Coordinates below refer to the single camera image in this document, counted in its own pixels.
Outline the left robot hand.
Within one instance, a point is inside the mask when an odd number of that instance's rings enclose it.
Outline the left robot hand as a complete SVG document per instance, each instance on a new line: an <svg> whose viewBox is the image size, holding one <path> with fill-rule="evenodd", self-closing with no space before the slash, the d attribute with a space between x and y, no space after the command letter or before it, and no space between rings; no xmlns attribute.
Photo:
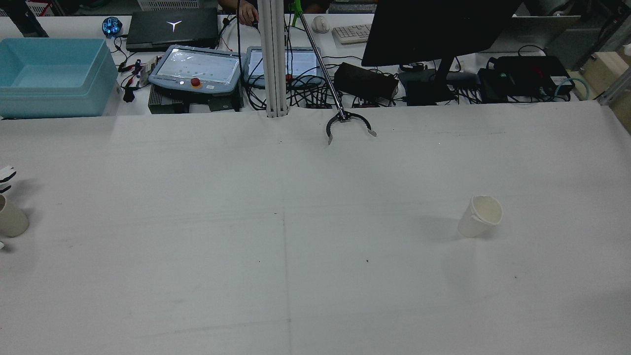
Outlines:
<svg viewBox="0 0 631 355"><path fill-rule="evenodd" d="M16 173L17 171L10 166L2 168L0 172L0 232L2 236L10 238L22 234L25 226L29 224L24 213L4 195L4 192L11 188L8 182Z"/></svg>

